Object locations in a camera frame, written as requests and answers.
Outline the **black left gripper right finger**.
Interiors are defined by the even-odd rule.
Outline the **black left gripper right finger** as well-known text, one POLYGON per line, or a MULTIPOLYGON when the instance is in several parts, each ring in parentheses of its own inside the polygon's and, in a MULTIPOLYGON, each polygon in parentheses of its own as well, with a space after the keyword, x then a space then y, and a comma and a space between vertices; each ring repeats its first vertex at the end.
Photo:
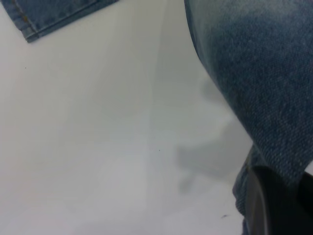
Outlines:
POLYGON ((313 211, 313 176, 307 172, 299 184, 299 203, 306 212, 313 211))

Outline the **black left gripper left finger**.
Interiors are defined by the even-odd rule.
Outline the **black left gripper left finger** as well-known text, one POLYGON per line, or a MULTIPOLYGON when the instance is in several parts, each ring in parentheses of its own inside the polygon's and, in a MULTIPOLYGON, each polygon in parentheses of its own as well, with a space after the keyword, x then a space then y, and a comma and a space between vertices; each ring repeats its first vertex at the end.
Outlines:
POLYGON ((246 226, 250 235, 311 235, 313 212, 306 212, 297 194, 290 194, 282 179, 267 167, 248 175, 246 226))

